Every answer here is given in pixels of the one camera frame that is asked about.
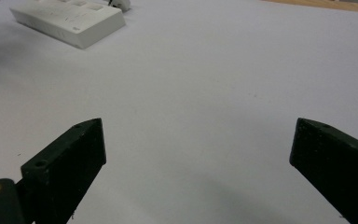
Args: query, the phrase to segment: power outlet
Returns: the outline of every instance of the power outlet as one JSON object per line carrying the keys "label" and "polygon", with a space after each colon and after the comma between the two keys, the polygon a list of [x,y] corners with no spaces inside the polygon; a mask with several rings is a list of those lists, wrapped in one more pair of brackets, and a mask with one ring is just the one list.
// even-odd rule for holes
{"label": "power outlet", "polygon": [[125,25],[120,9],[86,0],[27,0],[10,10],[19,23],[80,49]]}

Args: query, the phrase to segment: white power strip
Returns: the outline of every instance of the white power strip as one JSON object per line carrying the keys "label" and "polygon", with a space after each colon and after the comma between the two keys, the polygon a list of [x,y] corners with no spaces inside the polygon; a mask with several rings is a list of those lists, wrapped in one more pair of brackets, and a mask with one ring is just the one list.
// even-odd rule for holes
{"label": "white power strip", "polygon": [[10,10],[19,23],[80,49],[125,25],[120,9],[85,0],[27,0]]}

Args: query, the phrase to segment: tabletop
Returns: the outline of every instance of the tabletop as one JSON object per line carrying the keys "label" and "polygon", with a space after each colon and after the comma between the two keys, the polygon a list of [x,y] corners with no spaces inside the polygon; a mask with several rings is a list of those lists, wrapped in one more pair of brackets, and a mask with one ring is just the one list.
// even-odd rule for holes
{"label": "tabletop", "polygon": [[297,118],[358,138],[358,12],[132,0],[76,49],[0,1],[0,178],[103,119],[107,164],[68,223],[344,224],[289,164]]}

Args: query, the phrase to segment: wooden edge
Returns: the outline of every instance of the wooden edge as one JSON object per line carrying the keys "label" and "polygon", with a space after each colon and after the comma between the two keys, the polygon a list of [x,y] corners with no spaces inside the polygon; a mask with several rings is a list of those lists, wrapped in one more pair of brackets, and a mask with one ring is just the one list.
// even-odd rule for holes
{"label": "wooden edge", "polygon": [[338,2],[330,0],[262,0],[266,2],[284,3],[306,7],[325,7],[332,9],[357,11],[358,3]]}

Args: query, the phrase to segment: black object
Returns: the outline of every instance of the black object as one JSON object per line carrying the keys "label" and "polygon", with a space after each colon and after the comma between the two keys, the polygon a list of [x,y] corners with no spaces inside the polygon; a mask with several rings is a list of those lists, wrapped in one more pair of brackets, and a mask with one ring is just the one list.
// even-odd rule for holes
{"label": "black object", "polygon": [[358,224],[358,140],[298,119],[290,163],[344,216]]}
{"label": "black object", "polygon": [[106,164],[101,119],[79,123],[0,179],[0,224],[64,224]]}

